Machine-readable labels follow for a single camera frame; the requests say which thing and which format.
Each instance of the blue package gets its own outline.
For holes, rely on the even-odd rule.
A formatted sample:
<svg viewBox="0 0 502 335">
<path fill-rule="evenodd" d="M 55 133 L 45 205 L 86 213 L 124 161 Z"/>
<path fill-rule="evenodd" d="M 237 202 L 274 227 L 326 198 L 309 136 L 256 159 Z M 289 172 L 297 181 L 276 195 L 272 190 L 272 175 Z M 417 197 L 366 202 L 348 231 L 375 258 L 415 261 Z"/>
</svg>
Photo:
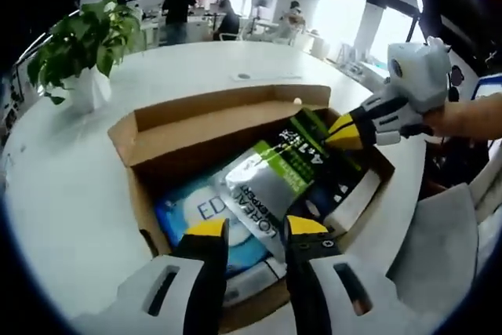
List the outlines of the blue package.
<svg viewBox="0 0 502 335">
<path fill-rule="evenodd" d="M 198 178 L 169 192 L 155 206 L 161 229 L 176 247 L 184 232 L 204 220 L 228 218 L 227 277 L 237 275 L 268 256 L 265 246 L 232 213 L 209 185 L 212 175 Z"/>
</svg>

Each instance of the white flower pot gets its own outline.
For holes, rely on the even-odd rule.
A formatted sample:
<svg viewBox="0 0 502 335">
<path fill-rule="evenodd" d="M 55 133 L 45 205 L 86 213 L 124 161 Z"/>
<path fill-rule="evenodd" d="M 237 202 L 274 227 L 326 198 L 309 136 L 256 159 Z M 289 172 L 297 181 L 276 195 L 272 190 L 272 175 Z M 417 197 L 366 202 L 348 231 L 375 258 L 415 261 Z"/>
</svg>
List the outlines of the white flower pot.
<svg viewBox="0 0 502 335">
<path fill-rule="evenodd" d="M 71 76 L 63 80 L 65 88 L 76 111 L 88 114 L 105 105 L 111 98 L 110 79 L 96 66 L 85 68 L 77 78 Z"/>
</svg>

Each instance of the person in black shirt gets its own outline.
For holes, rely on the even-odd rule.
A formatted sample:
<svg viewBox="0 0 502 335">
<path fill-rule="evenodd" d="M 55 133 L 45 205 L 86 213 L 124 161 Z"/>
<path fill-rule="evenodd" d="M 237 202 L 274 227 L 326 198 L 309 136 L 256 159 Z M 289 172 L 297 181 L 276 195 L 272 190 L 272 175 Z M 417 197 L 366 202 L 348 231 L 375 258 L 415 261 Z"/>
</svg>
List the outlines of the person in black shirt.
<svg viewBox="0 0 502 335">
<path fill-rule="evenodd" d="M 239 28 L 239 17 L 235 14 L 232 9 L 232 4 L 228 0 L 222 0 L 219 5 L 220 11 L 226 13 L 225 17 L 221 21 L 221 25 L 217 31 L 213 33 L 213 41 L 235 41 L 236 37 L 234 35 L 238 34 Z"/>
<path fill-rule="evenodd" d="M 166 43 L 164 46 L 185 43 L 187 40 L 188 7 L 195 5 L 195 0 L 165 0 L 162 11 L 166 14 Z"/>
</svg>

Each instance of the white round table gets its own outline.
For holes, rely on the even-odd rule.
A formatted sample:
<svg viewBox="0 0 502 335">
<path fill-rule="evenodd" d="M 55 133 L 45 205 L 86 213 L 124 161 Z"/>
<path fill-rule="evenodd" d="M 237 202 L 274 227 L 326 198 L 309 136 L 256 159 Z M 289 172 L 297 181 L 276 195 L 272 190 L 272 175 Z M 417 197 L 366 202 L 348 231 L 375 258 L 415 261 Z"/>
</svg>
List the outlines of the white round table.
<svg viewBox="0 0 502 335">
<path fill-rule="evenodd" d="M 238 79 L 240 73 L 251 79 Z M 134 108 L 271 83 L 330 86 L 330 105 L 340 113 L 371 94 L 337 69 L 289 46 L 205 42 L 127 56 L 112 70 L 111 102 L 90 115 L 77 116 L 70 104 L 55 107 L 44 98 L 19 120 L 2 155 L 9 182 L 8 217 L 27 265 L 65 317 L 107 307 L 118 285 L 151 259 L 108 128 Z M 381 151 L 395 165 L 395 173 L 348 252 L 386 272 L 412 220 L 425 144 L 414 137 Z M 277 313 L 264 321 L 280 315 L 293 321 L 290 306 Z M 287 326 L 294 327 L 294 321 Z"/>
</svg>

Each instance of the potted plant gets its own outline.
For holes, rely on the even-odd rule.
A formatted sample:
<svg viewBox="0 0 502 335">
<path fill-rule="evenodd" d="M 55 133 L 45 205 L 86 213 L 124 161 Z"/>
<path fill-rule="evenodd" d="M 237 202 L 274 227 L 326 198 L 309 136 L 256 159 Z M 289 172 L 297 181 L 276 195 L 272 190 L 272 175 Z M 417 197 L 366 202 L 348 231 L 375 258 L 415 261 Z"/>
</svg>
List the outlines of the potted plant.
<svg viewBox="0 0 502 335">
<path fill-rule="evenodd" d="M 64 98 L 54 89 L 67 89 L 81 113 L 96 110 L 111 97 L 110 72 L 126 51 L 141 41 L 140 21 L 117 0 L 82 5 L 50 30 L 51 38 L 28 64 L 33 86 L 40 84 L 54 104 Z"/>
</svg>

